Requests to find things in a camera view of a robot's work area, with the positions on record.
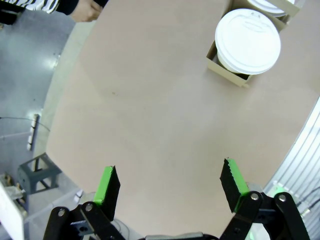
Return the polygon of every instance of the human hand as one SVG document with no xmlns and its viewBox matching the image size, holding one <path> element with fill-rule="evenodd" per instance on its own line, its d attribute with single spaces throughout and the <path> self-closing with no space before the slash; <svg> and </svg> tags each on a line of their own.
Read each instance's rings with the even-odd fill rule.
<svg viewBox="0 0 320 240">
<path fill-rule="evenodd" d="M 93 0 L 79 0 L 70 17 L 75 22 L 91 22 L 96 20 L 103 8 Z"/>
</svg>

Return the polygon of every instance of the person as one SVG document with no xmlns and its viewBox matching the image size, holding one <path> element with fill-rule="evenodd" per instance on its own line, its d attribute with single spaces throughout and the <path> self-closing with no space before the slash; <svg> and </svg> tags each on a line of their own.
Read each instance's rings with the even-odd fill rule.
<svg viewBox="0 0 320 240">
<path fill-rule="evenodd" d="M 107 2 L 106 0 L 0 0 L 0 22 L 12 24 L 24 9 L 54 11 L 69 15 L 75 22 L 96 20 Z"/>
</svg>

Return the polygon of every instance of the white cup lid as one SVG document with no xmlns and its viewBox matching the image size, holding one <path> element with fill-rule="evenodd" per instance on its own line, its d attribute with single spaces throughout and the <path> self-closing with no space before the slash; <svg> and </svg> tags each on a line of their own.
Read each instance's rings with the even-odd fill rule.
<svg viewBox="0 0 320 240">
<path fill-rule="evenodd" d="M 268 13 L 272 13 L 272 14 L 283 14 L 284 11 L 281 10 L 280 8 L 278 8 L 277 6 L 271 4 L 270 2 L 266 1 L 266 0 L 248 0 L 249 3 L 251 3 L 252 5 L 254 5 L 255 7 L 264 10 Z M 295 0 L 287 0 L 290 3 L 294 4 Z"/>
<path fill-rule="evenodd" d="M 269 70 L 281 50 L 280 36 L 271 20 L 244 8 L 230 11 L 220 20 L 215 44 L 230 67 L 248 75 Z"/>
</svg>

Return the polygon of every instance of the beige tabletop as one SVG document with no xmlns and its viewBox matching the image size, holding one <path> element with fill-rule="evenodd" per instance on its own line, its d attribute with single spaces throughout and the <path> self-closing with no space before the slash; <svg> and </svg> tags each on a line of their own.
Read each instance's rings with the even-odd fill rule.
<svg viewBox="0 0 320 240">
<path fill-rule="evenodd" d="M 116 165 L 116 215 L 143 235 L 220 236 L 231 217 L 224 158 L 264 186 L 319 96 L 312 5 L 281 33 L 277 64 L 244 89 L 207 69 L 224 2 L 110 0 L 56 111 L 48 155 L 86 192 Z"/>
</svg>

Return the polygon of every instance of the green gripper pad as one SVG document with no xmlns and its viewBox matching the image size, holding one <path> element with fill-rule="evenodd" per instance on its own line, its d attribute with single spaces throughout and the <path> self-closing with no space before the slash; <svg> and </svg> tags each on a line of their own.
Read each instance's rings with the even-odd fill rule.
<svg viewBox="0 0 320 240">
<path fill-rule="evenodd" d="M 93 202 L 101 208 L 109 221 L 112 221 L 115 217 L 119 189 L 120 182 L 116 167 L 105 167 Z"/>
<path fill-rule="evenodd" d="M 236 213 L 241 197 L 245 196 L 250 190 L 234 159 L 228 158 L 224 160 L 220 180 L 230 210 Z"/>
</svg>

